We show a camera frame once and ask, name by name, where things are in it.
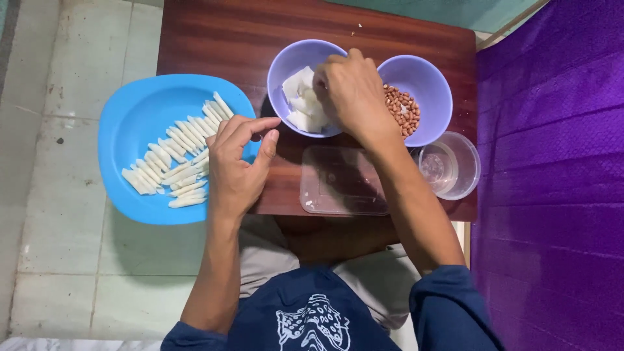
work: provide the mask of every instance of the khaki pants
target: khaki pants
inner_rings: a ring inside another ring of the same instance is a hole
[[[271,216],[247,215],[239,231],[240,297],[251,296],[272,277],[299,268]],[[400,328],[409,314],[409,292],[421,278],[403,247],[348,260],[333,267],[386,330]]]

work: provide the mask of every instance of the blue plastic plate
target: blue plastic plate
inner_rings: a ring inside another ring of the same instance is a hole
[[[208,201],[200,205],[170,209],[165,195],[139,195],[121,176],[136,159],[143,159],[147,144],[166,139],[165,131],[174,121],[187,116],[203,117],[204,100],[213,100],[219,92],[232,112],[255,118],[249,99],[234,84],[217,77],[196,74],[172,74],[142,79],[121,87],[110,97],[100,118],[97,135],[97,157],[104,187],[115,207],[138,222],[173,225],[206,219]],[[245,146],[243,159],[251,163],[258,154],[260,142]],[[173,160],[172,168],[177,166]]]

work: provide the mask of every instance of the clear plastic container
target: clear plastic container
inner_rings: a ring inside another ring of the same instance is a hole
[[[362,149],[310,146],[303,151],[299,200],[315,214],[386,215],[379,176]]]
[[[468,196],[479,182],[481,162],[477,149],[463,135],[445,132],[436,141],[412,153],[425,180],[441,199]]]

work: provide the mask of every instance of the fingernail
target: fingernail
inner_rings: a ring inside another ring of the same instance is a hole
[[[280,138],[280,132],[276,131],[275,129],[272,129],[272,130],[269,131],[268,137],[269,137],[269,139],[271,139],[273,141],[277,141],[277,139]]]

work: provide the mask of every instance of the left hand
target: left hand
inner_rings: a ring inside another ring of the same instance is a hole
[[[210,211],[219,216],[242,219],[258,200],[265,186],[269,163],[275,156],[280,133],[272,128],[277,117],[252,119],[239,115],[219,124],[217,134],[206,139],[210,149]],[[258,133],[271,129],[262,138],[253,164],[242,160],[243,148]]]

